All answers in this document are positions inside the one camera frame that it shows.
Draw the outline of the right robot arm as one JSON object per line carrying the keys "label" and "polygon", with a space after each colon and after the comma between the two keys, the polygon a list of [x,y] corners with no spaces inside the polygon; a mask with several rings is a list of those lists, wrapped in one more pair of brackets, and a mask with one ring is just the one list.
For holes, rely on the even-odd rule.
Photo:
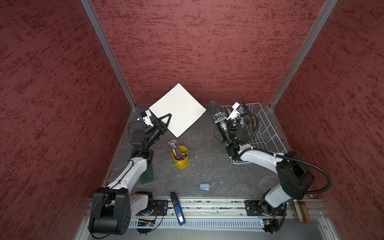
{"label": "right robot arm", "polygon": [[233,105],[230,114],[215,101],[210,102],[210,108],[230,159],[256,164],[279,178],[278,185],[260,199],[259,210],[263,215],[270,216],[282,204],[303,199],[315,180],[314,175],[306,164],[292,160],[293,152],[279,154],[251,145],[259,131],[256,114],[247,112],[239,103]]}

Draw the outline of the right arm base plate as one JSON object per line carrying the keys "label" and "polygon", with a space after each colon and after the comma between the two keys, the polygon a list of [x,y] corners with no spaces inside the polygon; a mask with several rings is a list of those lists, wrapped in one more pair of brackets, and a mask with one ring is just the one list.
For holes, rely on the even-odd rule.
{"label": "right arm base plate", "polygon": [[286,206],[284,204],[280,204],[277,208],[273,208],[265,201],[260,203],[259,200],[246,200],[245,209],[247,216],[249,217],[278,217],[283,216]]}

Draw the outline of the square floral plate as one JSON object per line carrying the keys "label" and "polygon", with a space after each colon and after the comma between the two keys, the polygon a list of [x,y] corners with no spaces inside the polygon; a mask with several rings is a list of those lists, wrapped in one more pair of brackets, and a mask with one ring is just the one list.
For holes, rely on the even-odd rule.
{"label": "square floral plate", "polygon": [[[243,104],[245,113],[250,113],[250,110],[247,104],[244,102],[244,100],[242,100],[242,104]],[[251,130],[254,129],[255,124],[252,116],[245,116],[245,123],[250,127]]]}

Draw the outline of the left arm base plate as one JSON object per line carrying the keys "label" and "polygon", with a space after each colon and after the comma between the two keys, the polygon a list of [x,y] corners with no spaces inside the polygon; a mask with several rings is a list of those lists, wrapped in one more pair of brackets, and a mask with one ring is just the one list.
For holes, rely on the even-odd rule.
{"label": "left arm base plate", "polygon": [[168,200],[153,200],[145,202],[144,200],[131,202],[132,216],[166,216],[168,211]]}

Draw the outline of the square plate white back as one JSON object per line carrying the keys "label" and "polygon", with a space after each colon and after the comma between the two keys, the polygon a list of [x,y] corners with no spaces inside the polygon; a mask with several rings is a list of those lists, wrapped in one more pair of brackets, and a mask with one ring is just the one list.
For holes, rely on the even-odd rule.
{"label": "square plate white back", "polygon": [[157,118],[171,114],[168,130],[176,138],[179,138],[207,111],[180,83],[152,104],[149,110]]}

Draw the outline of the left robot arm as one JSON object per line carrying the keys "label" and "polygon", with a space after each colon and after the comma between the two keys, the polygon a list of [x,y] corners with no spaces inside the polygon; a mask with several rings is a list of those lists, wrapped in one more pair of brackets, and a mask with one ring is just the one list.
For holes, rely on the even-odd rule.
{"label": "left robot arm", "polygon": [[124,235],[133,216],[155,211],[151,192],[130,195],[136,182],[151,166],[154,155],[151,146],[167,132],[172,118],[172,114],[167,114],[151,121],[149,113],[144,112],[138,120],[150,129],[136,129],[130,135],[133,150],[126,168],[109,185],[98,188],[94,193],[88,227],[93,238],[97,234],[100,240],[109,235]]}

